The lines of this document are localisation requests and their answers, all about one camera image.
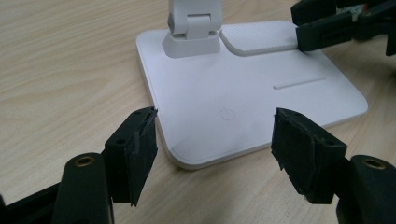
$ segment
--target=black plastic arm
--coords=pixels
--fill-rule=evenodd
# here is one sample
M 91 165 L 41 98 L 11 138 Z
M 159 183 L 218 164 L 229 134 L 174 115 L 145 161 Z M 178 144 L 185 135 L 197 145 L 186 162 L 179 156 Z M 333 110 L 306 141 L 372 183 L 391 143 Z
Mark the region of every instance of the black plastic arm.
M 369 9 L 354 20 L 349 12 L 335 14 L 336 6 L 368 3 Z M 299 50 L 310 51 L 376 35 L 388 35 L 386 55 L 396 54 L 396 0 L 337 1 L 311 0 L 291 8 Z
M 113 223 L 112 201 L 137 205 L 157 155 L 153 107 L 132 113 L 105 143 L 64 167 L 62 181 L 6 206 L 0 223 Z
M 306 116 L 277 108 L 272 153 L 311 203 L 338 196 L 340 223 L 396 223 L 396 169 L 380 159 L 344 158 L 347 145 Z

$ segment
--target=wood grain surface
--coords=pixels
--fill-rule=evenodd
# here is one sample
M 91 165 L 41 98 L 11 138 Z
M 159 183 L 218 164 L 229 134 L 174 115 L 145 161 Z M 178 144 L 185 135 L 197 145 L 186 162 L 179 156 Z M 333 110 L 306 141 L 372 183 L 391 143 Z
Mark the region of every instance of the wood grain surface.
M 295 0 L 223 0 L 224 23 L 291 21 Z M 134 110 L 149 106 L 135 46 L 167 28 L 164 0 L 0 1 L 0 193 L 14 203 L 61 180 L 65 163 L 101 152 Z M 396 165 L 396 56 L 386 37 L 323 51 L 366 97 L 366 114 L 328 129 Z M 270 148 L 198 171 L 159 154 L 139 204 L 115 204 L 116 223 L 337 223 L 279 170 Z

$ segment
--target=monitor stand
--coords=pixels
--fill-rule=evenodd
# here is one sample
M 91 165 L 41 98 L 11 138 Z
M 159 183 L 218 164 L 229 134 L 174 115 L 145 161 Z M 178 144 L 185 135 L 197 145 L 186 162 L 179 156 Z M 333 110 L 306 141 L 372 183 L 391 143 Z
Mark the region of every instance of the monitor stand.
M 163 51 L 168 30 L 138 36 L 141 71 L 176 165 L 200 169 L 269 147 L 277 107 L 324 127 L 367 110 L 364 97 L 320 50 L 296 49 L 295 28 L 286 23 L 223 25 L 220 53 L 177 59 Z

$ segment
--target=white stand base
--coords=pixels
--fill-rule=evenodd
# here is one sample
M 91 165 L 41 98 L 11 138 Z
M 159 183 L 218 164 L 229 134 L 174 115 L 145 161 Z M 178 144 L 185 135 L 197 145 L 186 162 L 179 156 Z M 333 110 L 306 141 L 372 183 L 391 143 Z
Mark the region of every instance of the white stand base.
M 163 52 L 167 33 L 147 31 L 136 45 L 167 154 L 180 167 L 199 169 L 269 147 L 276 107 L 321 126 L 367 110 L 321 51 L 240 57 L 220 41 L 218 54 L 172 59 Z

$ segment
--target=wooden table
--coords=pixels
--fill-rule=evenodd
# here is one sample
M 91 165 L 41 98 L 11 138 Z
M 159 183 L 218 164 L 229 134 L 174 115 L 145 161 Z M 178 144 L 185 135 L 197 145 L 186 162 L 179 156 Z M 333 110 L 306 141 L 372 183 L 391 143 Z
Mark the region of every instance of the wooden table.
M 293 0 L 223 0 L 224 23 L 288 20 Z M 0 1 L 0 193 L 14 203 L 61 180 L 64 164 L 101 152 L 136 109 L 150 105 L 135 39 L 166 28 L 167 1 Z M 324 52 L 366 97 L 367 113 L 328 129 L 396 165 L 396 56 L 386 37 Z M 159 154 L 137 208 L 116 223 L 336 223 L 331 205 L 297 194 L 271 149 L 199 171 Z

